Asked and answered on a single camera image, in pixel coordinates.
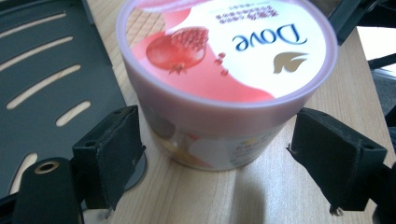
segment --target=pomegranate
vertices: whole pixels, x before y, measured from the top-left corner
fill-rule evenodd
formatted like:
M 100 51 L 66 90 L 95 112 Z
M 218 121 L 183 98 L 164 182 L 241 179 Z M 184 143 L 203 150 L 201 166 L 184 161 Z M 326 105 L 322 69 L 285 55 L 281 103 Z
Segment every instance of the pomegranate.
M 158 37 L 148 44 L 148 60 L 153 65 L 168 70 L 169 74 L 187 73 L 187 68 L 204 59 L 208 32 L 205 27 L 188 27 Z

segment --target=pink label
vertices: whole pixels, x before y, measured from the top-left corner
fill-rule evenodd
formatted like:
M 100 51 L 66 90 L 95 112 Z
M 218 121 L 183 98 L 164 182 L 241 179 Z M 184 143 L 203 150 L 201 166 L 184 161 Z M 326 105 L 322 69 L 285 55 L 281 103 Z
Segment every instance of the pink label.
M 315 19 L 286 1 L 142 1 L 165 30 L 133 47 L 163 83 L 211 100 L 260 102 L 311 81 L 326 46 Z

